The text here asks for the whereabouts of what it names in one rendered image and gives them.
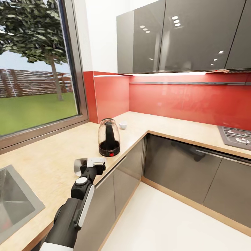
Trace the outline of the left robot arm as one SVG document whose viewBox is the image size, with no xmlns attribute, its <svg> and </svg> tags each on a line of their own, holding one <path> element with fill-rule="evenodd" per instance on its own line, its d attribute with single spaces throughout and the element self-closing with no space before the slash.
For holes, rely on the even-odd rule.
<svg viewBox="0 0 251 251">
<path fill-rule="evenodd" d="M 40 251 L 73 251 L 77 240 L 77 232 L 81 230 L 94 193 L 94 179 L 106 170 L 105 157 L 88 158 L 81 166 L 81 176 L 75 181 L 68 198 L 54 217 L 54 226 Z M 94 163 L 102 163 L 95 165 Z"/>
</svg>

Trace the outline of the electric kettle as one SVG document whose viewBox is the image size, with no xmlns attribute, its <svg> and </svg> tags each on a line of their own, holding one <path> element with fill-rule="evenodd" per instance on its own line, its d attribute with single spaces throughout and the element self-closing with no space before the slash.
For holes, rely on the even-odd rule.
<svg viewBox="0 0 251 251">
<path fill-rule="evenodd" d="M 118 126 L 113 118 L 101 120 L 98 132 L 99 153 L 104 157 L 118 155 L 120 146 L 120 133 Z"/>
</svg>

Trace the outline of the paper coffee filter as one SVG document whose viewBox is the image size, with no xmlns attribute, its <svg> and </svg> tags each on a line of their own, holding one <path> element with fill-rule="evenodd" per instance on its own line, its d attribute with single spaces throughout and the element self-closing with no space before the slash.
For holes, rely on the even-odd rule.
<svg viewBox="0 0 251 251">
<path fill-rule="evenodd" d="M 74 161 L 74 173 L 78 176 L 81 176 L 82 172 L 81 172 L 81 166 L 85 163 L 88 162 L 87 158 L 80 158 L 80 159 L 76 159 Z"/>
</svg>

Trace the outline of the coffee cup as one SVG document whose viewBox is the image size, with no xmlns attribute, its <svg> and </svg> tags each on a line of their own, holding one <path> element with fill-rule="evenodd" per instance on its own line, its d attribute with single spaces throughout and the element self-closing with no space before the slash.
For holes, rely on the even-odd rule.
<svg viewBox="0 0 251 251">
<path fill-rule="evenodd" d="M 119 126 L 121 129 L 125 129 L 127 127 L 127 123 L 126 122 L 120 122 Z"/>
</svg>

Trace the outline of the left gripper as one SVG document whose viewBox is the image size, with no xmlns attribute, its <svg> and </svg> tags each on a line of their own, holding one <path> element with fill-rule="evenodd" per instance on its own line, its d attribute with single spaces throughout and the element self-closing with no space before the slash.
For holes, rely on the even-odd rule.
<svg viewBox="0 0 251 251">
<path fill-rule="evenodd" d="M 102 175 L 104 170 L 106 170 L 105 162 L 102 165 L 94 165 L 93 167 L 90 168 L 87 167 L 87 163 L 81 166 L 82 174 L 85 172 L 91 172 L 94 174 L 94 177 Z"/>
</svg>

